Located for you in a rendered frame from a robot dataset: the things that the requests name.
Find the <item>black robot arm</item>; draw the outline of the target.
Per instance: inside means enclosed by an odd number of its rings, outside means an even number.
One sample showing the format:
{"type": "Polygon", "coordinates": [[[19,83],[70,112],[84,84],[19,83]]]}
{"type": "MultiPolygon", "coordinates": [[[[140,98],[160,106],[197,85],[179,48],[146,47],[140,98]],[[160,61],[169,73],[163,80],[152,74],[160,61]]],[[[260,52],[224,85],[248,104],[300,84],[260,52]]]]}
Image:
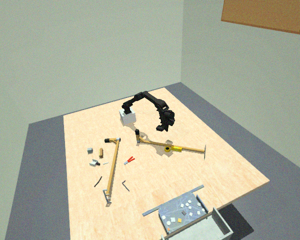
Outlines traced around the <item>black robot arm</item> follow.
{"type": "Polygon", "coordinates": [[[156,111],[159,112],[160,118],[167,118],[165,119],[165,125],[173,126],[175,122],[175,113],[172,110],[169,110],[169,106],[166,104],[166,102],[162,99],[157,99],[147,91],[140,92],[134,96],[131,100],[128,100],[123,103],[121,106],[124,109],[124,113],[127,115],[131,113],[130,107],[133,105],[134,102],[139,101],[143,98],[146,98],[150,102],[154,104],[154,106],[157,108],[156,111]],[[166,107],[166,108],[164,108],[166,107]]]}

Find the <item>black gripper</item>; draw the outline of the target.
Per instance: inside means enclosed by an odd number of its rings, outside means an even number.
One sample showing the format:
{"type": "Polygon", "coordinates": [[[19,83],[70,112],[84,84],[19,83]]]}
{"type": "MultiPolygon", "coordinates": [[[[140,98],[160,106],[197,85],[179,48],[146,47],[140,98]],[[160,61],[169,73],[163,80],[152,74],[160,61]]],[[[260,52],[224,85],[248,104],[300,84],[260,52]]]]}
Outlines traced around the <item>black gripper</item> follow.
{"type": "Polygon", "coordinates": [[[165,125],[165,119],[167,119],[166,117],[163,117],[163,118],[159,118],[160,120],[161,120],[161,125],[158,125],[157,127],[156,127],[156,130],[157,131],[160,131],[160,132],[162,132],[163,130],[165,130],[166,132],[168,132],[168,129],[169,129],[169,125],[167,124],[167,125],[165,125]]]}

